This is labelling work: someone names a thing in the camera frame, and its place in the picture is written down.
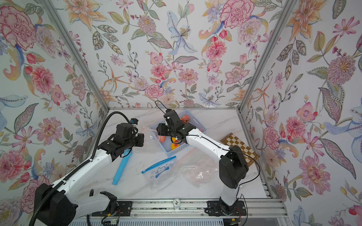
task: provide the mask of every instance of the blue pen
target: blue pen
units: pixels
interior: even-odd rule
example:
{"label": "blue pen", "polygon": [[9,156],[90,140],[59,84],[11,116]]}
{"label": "blue pen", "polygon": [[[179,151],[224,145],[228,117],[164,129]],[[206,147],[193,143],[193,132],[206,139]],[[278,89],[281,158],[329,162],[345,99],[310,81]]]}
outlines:
{"label": "blue pen", "polygon": [[158,163],[156,163],[156,164],[153,164],[153,165],[151,165],[150,167],[148,167],[147,169],[143,170],[143,171],[142,171],[142,174],[144,174],[144,173],[146,173],[147,171],[149,171],[149,170],[151,170],[151,169],[153,169],[153,168],[156,168],[156,167],[158,167],[159,165],[162,165],[162,164],[164,164],[165,162],[168,162],[168,161],[170,161],[171,159],[174,159],[174,158],[176,158],[176,156],[173,156],[173,157],[171,157],[171,158],[167,158],[167,159],[162,160],[162,161],[160,161],[160,162],[158,162]]}
{"label": "blue pen", "polygon": [[114,176],[114,179],[113,179],[113,185],[117,185],[117,183],[118,183],[118,181],[119,181],[119,179],[121,178],[121,175],[122,175],[122,173],[123,173],[123,170],[125,169],[125,167],[126,167],[126,164],[127,164],[127,162],[128,162],[128,159],[131,157],[131,155],[132,155],[132,152],[130,153],[130,149],[127,149],[127,150],[125,150],[125,153],[124,153],[124,155],[127,155],[126,157],[124,157],[124,158],[122,158],[122,162],[121,162],[121,164],[119,165],[119,168],[118,168],[118,170],[117,170],[117,173],[115,174],[115,176]]}

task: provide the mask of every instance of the floral wallpaper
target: floral wallpaper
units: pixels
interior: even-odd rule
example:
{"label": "floral wallpaper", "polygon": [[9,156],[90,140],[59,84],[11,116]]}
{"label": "floral wallpaper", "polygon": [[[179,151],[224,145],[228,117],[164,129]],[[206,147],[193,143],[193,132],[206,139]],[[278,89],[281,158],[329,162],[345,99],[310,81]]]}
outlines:
{"label": "floral wallpaper", "polygon": [[361,8],[298,0],[243,109],[295,226],[362,226]]}
{"label": "floral wallpaper", "polygon": [[83,161],[104,110],[38,1],[0,1],[0,225]]}
{"label": "floral wallpaper", "polygon": [[236,107],[283,7],[282,0],[53,4],[111,108],[156,107],[156,100]]}

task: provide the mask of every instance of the chessboard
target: chessboard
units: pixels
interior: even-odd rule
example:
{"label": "chessboard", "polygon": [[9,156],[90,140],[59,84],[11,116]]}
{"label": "chessboard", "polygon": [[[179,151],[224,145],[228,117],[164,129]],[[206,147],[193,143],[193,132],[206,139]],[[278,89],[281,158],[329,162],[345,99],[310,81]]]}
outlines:
{"label": "chessboard", "polygon": [[[257,160],[259,158],[259,155],[255,153],[247,144],[242,142],[237,136],[235,136],[233,133],[229,133],[226,137],[221,139],[221,143],[228,145],[230,147],[233,147],[235,145],[239,146],[240,149],[244,154],[249,155],[250,157]],[[254,160],[248,156],[244,155],[244,158],[248,164],[248,166],[251,166],[251,164],[254,163]]]}

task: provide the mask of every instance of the plastic bag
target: plastic bag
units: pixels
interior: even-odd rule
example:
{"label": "plastic bag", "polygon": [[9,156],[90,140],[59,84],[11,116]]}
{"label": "plastic bag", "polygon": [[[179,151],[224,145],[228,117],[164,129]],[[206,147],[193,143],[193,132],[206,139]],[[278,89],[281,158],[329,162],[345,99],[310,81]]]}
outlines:
{"label": "plastic bag", "polygon": [[193,148],[180,159],[177,169],[179,174],[197,188],[219,175],[218,163],[198,148]]}
{"label": "plastic bag", "polygon": [[138,133],[144,134],[143,147],[133,147],[132,150],[139,154],[155,154],[157,151],[162,151],[156,136],[157,131],[150,129],[146,125],[140,126]]}
{"label": "plastic bag", "polygon": [[177,174],[174,170],[175,158],[176,156],[173,156],[162,160],[142,171],[142,174],[146,178],[147,183],[150,185],[151,190],[164,187],[176,179]]}

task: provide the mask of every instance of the white marble table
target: white marble table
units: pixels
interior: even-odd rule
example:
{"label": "white marble table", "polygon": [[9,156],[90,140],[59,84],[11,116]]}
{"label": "white marble table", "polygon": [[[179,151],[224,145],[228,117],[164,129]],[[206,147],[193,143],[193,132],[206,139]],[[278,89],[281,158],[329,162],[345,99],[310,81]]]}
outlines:
{"label": "white marble table", "polygon": [[[159,110],[121,110],[129,119],[137,118],[139,125],[153,125],[163,120],[163,113]],[[236,110],[191,110],[191,113],[207,128],[206,135],[219,141],[230,132],[246,142],[243,129],[240,125]],[[113,115],[101,136],[100,143],[115,133],[117,124],[125,122],[121,115]],[[176,154],[176,159],[181,159],[192,147],[187,147]],[[151,190],[141,171],[152,164],[166,159],[166,154],[161,148],[155,150],[154,154],[140,154],[134,152],[122,174],[118,184],[112,185],[114,175],[121,162],[121,158],[103,168],[97,173],[80,191],[80,196],[88,196],[90,189],[95,194],[108,191],[118,199],[217,199],[222,192],[223,183],[216,176],[211,182],[196,188],[192,186],[183,176],[178,176],[167,187],[162,190]],[[253,179],[258,169],[253,164],[245,177],[245,181]],[[239,191],[247,199],[266,198],[260,178],[244,184]]]}

